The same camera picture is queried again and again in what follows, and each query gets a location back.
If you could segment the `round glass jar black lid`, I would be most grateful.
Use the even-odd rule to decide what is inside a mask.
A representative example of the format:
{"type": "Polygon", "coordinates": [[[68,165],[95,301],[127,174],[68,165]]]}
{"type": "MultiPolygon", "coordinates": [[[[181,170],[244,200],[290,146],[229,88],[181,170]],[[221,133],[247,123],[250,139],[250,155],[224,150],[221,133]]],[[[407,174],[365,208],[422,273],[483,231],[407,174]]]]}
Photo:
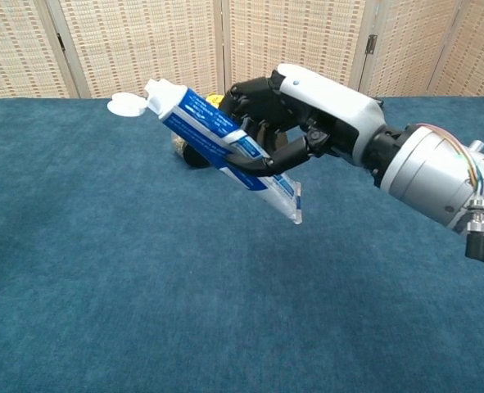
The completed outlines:
{"type": "Polygon", "coordinates": [[[222,168],[226,166],[224,158],[203,143],[194,146],[176,133],[171,134],[171,142],[175,153],[191,169],[222,168]]]}

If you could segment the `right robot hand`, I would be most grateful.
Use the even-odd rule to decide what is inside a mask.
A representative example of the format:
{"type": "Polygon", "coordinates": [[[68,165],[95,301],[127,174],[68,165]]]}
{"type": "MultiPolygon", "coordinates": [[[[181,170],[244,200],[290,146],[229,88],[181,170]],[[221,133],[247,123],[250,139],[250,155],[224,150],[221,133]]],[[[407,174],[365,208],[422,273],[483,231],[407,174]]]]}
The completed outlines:
{"type": "Polygon", "coordinates": [[[293,64],[280,64],[269,77],[234,84],[220,110],[235,123],[247,126],[249,135],[265,132],[265,158],[232,153],[226,161],[246,174],[282,174],[312,157],[341,157],[369,171],[378,165],[371,148],[387,127],[377,102],[352,88],[293,64]],[[276,133],[298,127],[302,137],[274,147],[276,133]]]}

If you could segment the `blue felt table cover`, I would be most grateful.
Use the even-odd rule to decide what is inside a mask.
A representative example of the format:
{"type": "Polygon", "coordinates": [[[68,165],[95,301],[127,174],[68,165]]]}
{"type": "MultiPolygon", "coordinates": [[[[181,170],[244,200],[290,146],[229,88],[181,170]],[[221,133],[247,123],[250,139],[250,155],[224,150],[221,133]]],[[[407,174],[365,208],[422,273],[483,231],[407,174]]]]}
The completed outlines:
{"type": "Polygon", "coordinates": [[[0,393],[484,393],[484,264],[330,156],[296,225],[151,114],[0,99],[0,393]]]}

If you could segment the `blue white toothpaste tube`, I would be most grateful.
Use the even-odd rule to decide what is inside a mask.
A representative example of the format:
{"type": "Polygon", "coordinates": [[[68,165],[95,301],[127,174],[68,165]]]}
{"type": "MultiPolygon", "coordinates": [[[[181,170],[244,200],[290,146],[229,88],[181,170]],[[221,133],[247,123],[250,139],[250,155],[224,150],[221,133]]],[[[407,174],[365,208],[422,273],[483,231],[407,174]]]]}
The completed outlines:
{"type": "Polygon", "coordinates": [[[254,192],[294,224],[302,223],[300,183],[287,174],[248,174],[226,161],[236,153],[248,160],[270,158],[226,114],[192,89],[166,79],[151,79],[144,90],[145,97],[125,92],[113,94],[107,109],[122,117],[139,117],[145,110],[154,112],[164,126],[184,139],[213,167],[254,192]]]}

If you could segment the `woven folding screen panel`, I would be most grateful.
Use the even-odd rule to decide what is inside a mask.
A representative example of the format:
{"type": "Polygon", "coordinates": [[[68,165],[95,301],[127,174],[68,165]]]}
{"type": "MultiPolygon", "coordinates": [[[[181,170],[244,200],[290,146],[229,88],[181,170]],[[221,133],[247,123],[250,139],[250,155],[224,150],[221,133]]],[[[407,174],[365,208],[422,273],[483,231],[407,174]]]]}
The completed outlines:
{"type": "Polygon", "coordinates": [[[443,52],[461,0],[367,0],[358,89],[370,97],[421,96],[443,52]],[[378,36],[366,55],[370,34],[378,36]]]}
{"type": "Polygon", "coordinates": [[[68,98],[73,88],[44,0],[0,0],[0,98],[68,98]]]}
{"type": "Polygon", "coordinates": [[[159,78],[225,90],[221,0],[44,1],[72,97],[141,93],[159,78]]]}
{"type": "Polygon", "coordinates": [[[224,85],[281,63],[357,84],[373,0],[221,0],[224,85]]]}
{"type": "Polygon", "coordinates": [[[427,91],[484,97],[484,0],[461,0],[427,91]]]}

